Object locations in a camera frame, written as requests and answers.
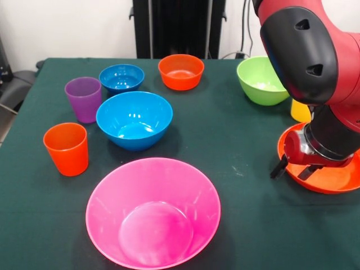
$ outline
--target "table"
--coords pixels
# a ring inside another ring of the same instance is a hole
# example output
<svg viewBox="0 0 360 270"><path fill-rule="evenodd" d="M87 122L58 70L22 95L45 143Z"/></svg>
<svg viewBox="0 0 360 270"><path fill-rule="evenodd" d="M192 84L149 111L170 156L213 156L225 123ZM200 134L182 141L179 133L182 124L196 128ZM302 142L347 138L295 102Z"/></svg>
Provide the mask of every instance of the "table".
<svg viewBox="0 0 360 270"><path fill-rule="evenodd" d="M63 177L42 137L55 124L76 121L64 85L75 77L97 78L118 63L145 71L141 89L172 104L173 122L161 141L139 153L115 146L96 123L84 125L89 168ZM200 85L179 93L162 84L158 60L48 59L0 148L0 268L124 269L92 245L84 219L88 198L118 166L163 156L202 170L222 203L211 243L174 269L359 269L360 193L321 195L287 175L269 178L277 140L295 124L290 99L273 107L251 103L236 76L238 63L205 60Z"/></svg>

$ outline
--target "plastic bowl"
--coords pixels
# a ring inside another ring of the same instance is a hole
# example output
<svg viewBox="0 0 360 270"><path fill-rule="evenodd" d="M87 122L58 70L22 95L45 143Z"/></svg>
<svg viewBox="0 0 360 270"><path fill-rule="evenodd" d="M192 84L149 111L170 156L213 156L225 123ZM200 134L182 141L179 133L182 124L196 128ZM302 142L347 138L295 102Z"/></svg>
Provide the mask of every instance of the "plastic bowl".
<svg viewBox="0 0 360 270"><path fill-rule="evenodd" d="M135 91L117 94L97 110L96 122L116 145L145 150L164 135L173 118L170 103L157 94Z"/></svg>
<svg viewBox="0 0 360 270"><path fill-rule="evenodd" d="M204 63L192 55L169 55L159 62L159 71L164 84L173 90L186 91L200 83Z"/></svg>
<svg viewBox="0 0 360 270"><path fill-rule="evenodd" d="M152 157L108 174L90 196L85 223L95 247L131 269L165 269L197 255L221 217L218 193L198 169Z"/></svg>
<svg viewBox="0 0 360 270"><path fill-rule="evenodd" d="M267 56L251 57L240 62L237 76L247 97L256 104L273 106L290 96Z"/></svg>
<svg viewBox="0 0 360 270"><path fill-rule="evenodd" d="M113 94L137 90L144 78L142 69L128 64L109 66L99 75L101 84Z"/></svg>

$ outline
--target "orange cup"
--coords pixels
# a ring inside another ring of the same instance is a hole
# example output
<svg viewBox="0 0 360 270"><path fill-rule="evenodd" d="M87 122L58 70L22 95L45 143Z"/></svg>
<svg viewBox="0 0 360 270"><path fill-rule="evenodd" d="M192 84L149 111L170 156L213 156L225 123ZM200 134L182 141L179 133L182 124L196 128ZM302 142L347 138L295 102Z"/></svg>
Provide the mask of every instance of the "orange cup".
<svg viewBox="0 0 360 270"><path fill-rule="evenodd" d="M64 176L77 176L89 164L86 129L77 123L63 123L46 131L44 145L58 171Z"/></svg>
<svg viewBox="0 0 360 270"><path fill-rule="evenodd" d="M195 56L178 54L161 59L158 68L167 87L185 91L199 84L205 65Z"/></svg>

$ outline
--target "plastic cup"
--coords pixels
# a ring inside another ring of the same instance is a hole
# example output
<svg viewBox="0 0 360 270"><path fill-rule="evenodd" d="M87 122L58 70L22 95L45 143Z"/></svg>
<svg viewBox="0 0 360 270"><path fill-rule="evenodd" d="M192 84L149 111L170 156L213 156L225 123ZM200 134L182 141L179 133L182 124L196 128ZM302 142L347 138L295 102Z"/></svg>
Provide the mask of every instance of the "plastic cup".
<svg viewBox="0 0 360 270"><path fill-rule="evenodd" d="M96 111L101 105L101 83L93 77L80 77L69 81L65 93L82 123L94 123Z"/></svg>
<svg viewBox="0 0 360 270"><path fill-rule="evenodd" d="M311 113L309 107L292 99L291 117L300 123L309 123L311 121Z"/></svg>
<svg viewBox="0 0 360 270"><path fill-rule="evenodd" d="M83 173L89 163L86 129L77 123L63 123L46 131L44 145L58 171L64 176Z"/></svg>

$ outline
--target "orange bowl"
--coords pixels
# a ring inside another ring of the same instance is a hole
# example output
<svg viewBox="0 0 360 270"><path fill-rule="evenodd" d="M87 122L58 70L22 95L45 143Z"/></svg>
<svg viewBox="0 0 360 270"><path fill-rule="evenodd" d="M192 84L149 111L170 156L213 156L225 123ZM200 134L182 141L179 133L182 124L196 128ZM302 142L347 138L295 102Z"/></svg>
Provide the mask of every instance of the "orange bowl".
<svg viewBox="0 0 360 270"><path fill-rule="evenodd" d="M305 123L294 125L287 129L280 137L277 145L279 158L284 154L284 141L290 131L299 131ZM298 175L306 168L303 165L289 164L286 171L291 177L305 188L323 193L339 194L360 188L360 152L354 154L353 160L343 168L323 168L317 170L306 181Z"/></svg>
<svg viewBox="0 0 360 270"><path fill-rule="evenodd" d="M173 90L186 91L195 88L204 72L205 65L192 55L169 55L159 62L163 83Z"/></svg>

